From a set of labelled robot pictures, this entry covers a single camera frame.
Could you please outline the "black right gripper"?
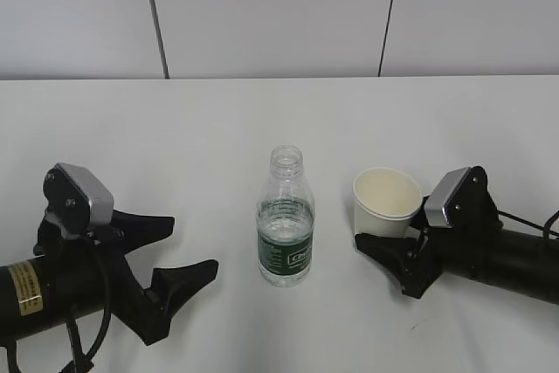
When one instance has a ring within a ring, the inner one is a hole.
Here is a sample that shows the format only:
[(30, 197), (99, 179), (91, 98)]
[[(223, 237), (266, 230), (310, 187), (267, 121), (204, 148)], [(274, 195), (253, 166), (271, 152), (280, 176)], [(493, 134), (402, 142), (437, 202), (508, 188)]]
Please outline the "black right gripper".
[(417, 238), (359, 233), (355, 235), (355, 245), (359, 252), (401, 280), (403, 294), (419, 299), (442, 273), (482, 280), (488, 249), (502, 230), (502, 222), (498, 219), (461, 229), (432, 228), (422, 205), (410, 227), (420, 231)]

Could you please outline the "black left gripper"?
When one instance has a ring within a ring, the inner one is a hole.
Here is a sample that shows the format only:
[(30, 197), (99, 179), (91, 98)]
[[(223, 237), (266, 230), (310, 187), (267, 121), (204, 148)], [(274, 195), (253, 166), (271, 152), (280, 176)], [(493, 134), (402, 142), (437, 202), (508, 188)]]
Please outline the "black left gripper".
[(144, 216), (114, 211), (109, 225), (84, 236), (64, 238), (44, 217), (34, 247), (35, 267), (44, 306), (32, 316), (37, 331), (108, 310), (141, 340), (151, 345), (169, 335), (176, 313), (217, 277), (218, 262), (155, 268), (150, 287), (134, 276), (126, 256), (170, 237), (171, 216)]

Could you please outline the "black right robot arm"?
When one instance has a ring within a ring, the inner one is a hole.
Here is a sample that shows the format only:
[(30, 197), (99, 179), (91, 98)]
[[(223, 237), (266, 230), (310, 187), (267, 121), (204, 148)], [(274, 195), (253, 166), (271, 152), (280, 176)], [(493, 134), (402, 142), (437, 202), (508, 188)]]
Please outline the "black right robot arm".
[(443, 273), (537, 300), (558, 303), (558, 241), (511, 231), (497, 218), (462, 229), (435, 228), (417, 214), (418, 236), (355, 235), (357, 250), (373, 259), (399, 284), (402, 294), (420, 299)]

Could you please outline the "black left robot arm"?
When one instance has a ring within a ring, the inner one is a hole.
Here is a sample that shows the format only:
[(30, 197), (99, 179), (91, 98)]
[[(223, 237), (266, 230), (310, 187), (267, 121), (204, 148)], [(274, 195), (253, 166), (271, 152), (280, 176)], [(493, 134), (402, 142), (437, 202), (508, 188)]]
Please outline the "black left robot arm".
[(1, 268), (1, 340), (20, 340), (54, 328), (69, 314), (80, 318), (104, 305), (146, 345), (168, 337), (173, 316), (216, 277), (218, 262), (156, 268), (149, 287), (134, 276), (126, 256), (168, 238), (174, 218), (115, 211), (98, 227), (94, 249), (82, 239), (64, 240), (44, 219), (34, 258)]

